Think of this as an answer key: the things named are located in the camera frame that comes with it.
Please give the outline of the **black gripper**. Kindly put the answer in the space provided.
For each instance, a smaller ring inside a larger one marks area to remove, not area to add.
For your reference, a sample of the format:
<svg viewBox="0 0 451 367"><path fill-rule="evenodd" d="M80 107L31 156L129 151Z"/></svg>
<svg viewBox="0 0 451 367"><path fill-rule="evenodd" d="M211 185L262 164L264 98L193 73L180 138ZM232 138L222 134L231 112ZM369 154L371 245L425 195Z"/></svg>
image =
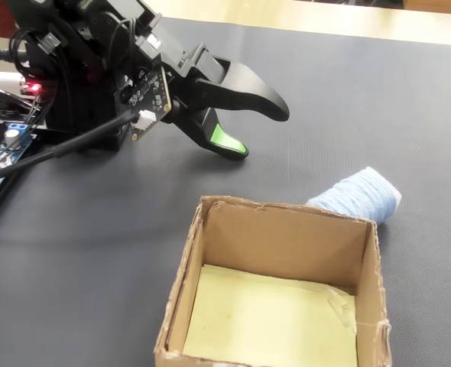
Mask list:
<svg viewBox="0 0 451 367"><path fill-rule="evenodd" d="M248 149L230 136L216 109L254 111L286 122L284 99L243 63L214 57L200 43L190 51L161 26L160 15L148 22L148 114L176 125L201 148L229 160L243 160Z"/></svg>

